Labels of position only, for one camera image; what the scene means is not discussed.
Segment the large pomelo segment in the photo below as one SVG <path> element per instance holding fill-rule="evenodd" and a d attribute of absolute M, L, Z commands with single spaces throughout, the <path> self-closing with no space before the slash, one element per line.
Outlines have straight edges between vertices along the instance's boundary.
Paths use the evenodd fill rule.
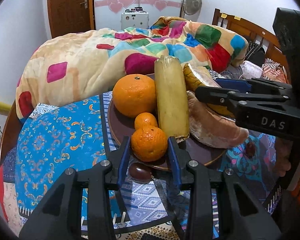
<path fill-rule="evenodd" d="M 190 133 L 202 144 L 214 148 L 232 148 L 242 144 L 249 131 L 236 126 L 234 120 L 221 116 L 205 103 L 198 101 L 194 92 L 187 92 Z"/>

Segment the small tangerine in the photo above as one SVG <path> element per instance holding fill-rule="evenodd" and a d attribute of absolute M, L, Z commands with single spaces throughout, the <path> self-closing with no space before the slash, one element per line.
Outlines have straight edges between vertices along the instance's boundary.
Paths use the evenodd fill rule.
<path fill-rule="evenodd" d="M 155 116 L 151 113 L 144 112 L 140 113 L 134 120 L 134 128 L 138 130 L 144 126 L 154 126 L 157 127 L 158 123 Z"/>
<path fill-rule="evenodd" d="M 144 126 L 131 136 L 134 155 L 143 162 L 154 162 L 162 158 L 168 148 L 167 135 L 155 126 Z"/>

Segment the dark red jujube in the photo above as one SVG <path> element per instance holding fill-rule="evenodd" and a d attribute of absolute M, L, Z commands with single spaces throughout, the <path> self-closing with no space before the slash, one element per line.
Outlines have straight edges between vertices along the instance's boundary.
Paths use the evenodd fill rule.
<path fill-rule="evenodd" d="M 245 147 L 245 155 L 248 158 L 253 158 L 256 152 L 256 147 L 253 142 L 248 142 Z"/>
<path fill-rule="evenodd" d="M 138 181 L 150 181 L 152 179 L 151 169 L 141 163 L 133 163 L 129 167 L 129 175 Z"/>

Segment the wooden headboard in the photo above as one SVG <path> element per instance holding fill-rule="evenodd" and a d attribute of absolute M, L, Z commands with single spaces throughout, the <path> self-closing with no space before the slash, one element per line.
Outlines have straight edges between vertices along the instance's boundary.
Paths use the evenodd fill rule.
<path fill-rule="evenodd" d="M 289 69 L 275 35 L 243 18 L 221 13 L 215 9 L 213 25 L 229 29 L 248 41 L 247 51 L 238 70 L 235 64 L 224 71 L 231 79 L 263 78 L 266 80 L 290 83 Z"/>

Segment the round dark brown plate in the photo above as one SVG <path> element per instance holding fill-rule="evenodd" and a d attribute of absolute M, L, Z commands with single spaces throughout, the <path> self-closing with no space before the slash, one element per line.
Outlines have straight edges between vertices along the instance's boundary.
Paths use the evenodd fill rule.
<path fill-rule="evenodd" d="M 155 81 L 154 74 L 147 75 Z M 158 122 L 158 110 L 157 107 L 153 114 Z M 113 104 L 113 99 L 110 101 L 108 107 L 108 125 L 110 128 L 111 135 L 114 140 L 120 145 L 123 141 L 123 137 L 132 136 L 135 132 L 134 120 L 135 118 L 127 117 L 121 114 Z M 180 148 L 187 150 L 191 157 L 196 159 L 198 162 L 204 165 L 210 165 L 224 153 L 224 149 L 210 148 L 196 141 L 193 136 L 188 137 L 185 141 L 179 144 Z"/>

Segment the blue patterned cloth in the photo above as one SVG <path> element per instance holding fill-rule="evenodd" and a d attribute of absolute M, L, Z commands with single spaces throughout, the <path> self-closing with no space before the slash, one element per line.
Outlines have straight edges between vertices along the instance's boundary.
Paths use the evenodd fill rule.
<path fill-rule="evenodd" d="M 107 110 L 112 93 L 29 117 L 19 133 L 15 190 L 22 216 L 29 216 L 66 168 L 92 168 L 115 150 L 108 142 Z"/>

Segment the large orange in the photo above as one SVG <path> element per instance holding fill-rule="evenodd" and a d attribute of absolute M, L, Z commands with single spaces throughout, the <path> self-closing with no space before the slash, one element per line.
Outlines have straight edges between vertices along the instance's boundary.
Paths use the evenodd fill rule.
<path fill-rule="evenodd" d="M 154 80 L 141 74 L 122 77 L 113 88 L 113 104 L 121 114 L 130 118 L 153 112 L 157 106 Z"/>

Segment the white standing fan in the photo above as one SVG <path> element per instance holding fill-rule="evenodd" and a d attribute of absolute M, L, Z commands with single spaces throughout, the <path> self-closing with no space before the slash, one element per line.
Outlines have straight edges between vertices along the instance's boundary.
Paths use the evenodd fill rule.
<path fill-rule="evenodd" d="M 202 4 L 202 0 L 181 0 L 181 16 L 199 16 Z"/>

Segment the white box appliance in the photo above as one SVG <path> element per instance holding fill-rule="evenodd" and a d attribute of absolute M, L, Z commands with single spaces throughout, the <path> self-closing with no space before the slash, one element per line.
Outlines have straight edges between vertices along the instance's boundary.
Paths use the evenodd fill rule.
<path fill-rule="evenodd" d="M 149 28 L 149 13 L 143 10 L 143 7 L 126 9 L 121 14 L 121 29 L 126 28 Z"/>

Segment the colourful patchwork blanket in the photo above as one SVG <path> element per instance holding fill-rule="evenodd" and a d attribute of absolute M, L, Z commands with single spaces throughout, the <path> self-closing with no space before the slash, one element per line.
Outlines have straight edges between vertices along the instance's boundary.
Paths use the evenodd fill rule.
<path fill-rule="evenodd" d="M 125 75 L 153 73 L 161 56 L 220 73 L 239 66 L 247 47 L 233 31 L 179 17 L 161 17 L 148 29 L 69 33 L 32 54 L 16 88 L 16 114 L 24 121 L 39 103 L 61 107 L 107 92 Z"/>

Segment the brown wooden door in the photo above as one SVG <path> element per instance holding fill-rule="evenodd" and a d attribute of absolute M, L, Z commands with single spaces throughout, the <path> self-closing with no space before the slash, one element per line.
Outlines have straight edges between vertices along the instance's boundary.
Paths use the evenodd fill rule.
<path fill-rule="evenodd" d="M 53 38 L 95 29 L 94 0 L 47 0 Z"/>

